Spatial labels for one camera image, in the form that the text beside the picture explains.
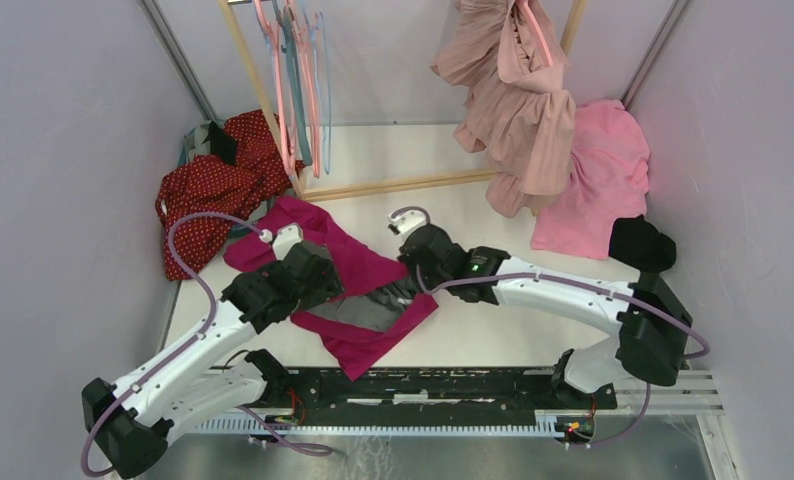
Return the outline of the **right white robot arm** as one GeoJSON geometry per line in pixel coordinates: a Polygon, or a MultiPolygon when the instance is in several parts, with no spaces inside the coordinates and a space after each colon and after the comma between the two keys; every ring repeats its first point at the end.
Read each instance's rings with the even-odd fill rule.
{"type": "Polygon", "coordinates": [[[592,279],[531,264],[504,250],[463,249],[424,220],[394,221],[398,260],[424,292],[441,290],[466,303],[535,309],[605,334],[587,348],[565,352],[550,382],[553,400],[575,408],[590,393],[625,378],[676,384],[687,358],[692,319],[667,283],[642,273],[634,282],[592,279]]]}

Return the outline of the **magenta garment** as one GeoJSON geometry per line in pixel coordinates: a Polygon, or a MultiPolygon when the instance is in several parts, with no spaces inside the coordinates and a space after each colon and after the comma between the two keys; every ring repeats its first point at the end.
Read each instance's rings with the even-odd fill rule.
{"type": "Polygon", "coordinates": [[[330,252],[344,285],[344,293],[290,321],[320,336],[349,380],[355,381],[398,345],[437,309],[430,295],[408,308],[396,303],[396,282],[408,273],[344,231],[326,210],[293,197],[282,197],[257,222],[273,233],[296,223],[304,239],[330,252]]]}

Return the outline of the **dusty pink skirt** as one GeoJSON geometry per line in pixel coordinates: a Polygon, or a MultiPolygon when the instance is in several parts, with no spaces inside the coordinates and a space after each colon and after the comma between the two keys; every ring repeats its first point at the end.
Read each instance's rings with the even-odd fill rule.
{"type": "Polygon", "coordinates": [[[541,3],[528,2],[553,67],[515,1],[456,2],[455,32],[431,64],[446,83],[467,89],[454,138],[494,170],[486,200],[504,217],[552,205],[573,170],[576,104],[564,85],[568,60],[541,3]]]}

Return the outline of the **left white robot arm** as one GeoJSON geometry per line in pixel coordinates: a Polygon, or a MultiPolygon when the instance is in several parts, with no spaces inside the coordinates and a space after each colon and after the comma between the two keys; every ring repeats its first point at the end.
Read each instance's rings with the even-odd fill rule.
{"type": "Polygon", "coordinates": [[[239,406],[280,404],[289,390],[288,370],[267,350],[252,351],[224,373],[203,374],[224,355],[292,314],[343,292],[328,250],[309,241],[285,248],[277,260],[237,275],[210,310],[173,344],[132,372],[109,383],[101,378],[82,390],[88,435],[81,468],[97,446],[111,470],[134,478],[157,463],[170,445],[194,427],[239,406]]]}

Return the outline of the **pink plastic hanger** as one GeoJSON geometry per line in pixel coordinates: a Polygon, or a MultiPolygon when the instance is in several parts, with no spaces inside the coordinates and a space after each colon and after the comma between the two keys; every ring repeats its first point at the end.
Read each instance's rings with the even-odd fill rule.
{"type": "Polygon", "coordinates": [[[539,24],[535,14],[533,13],[529,5],[529,2],[527,0],[516,0],[515,5],[518,11],[520,12],[521,16],[524,18],[526,24],[528,25],[533,37],[537,39],[538,45],[541,47],[541,52],[545,60],[546,66],[553,67],[555,65],[555,62],[551,54],[549,44],[544,35],[544,32],[542,31],[541,25],[539,24]]]}

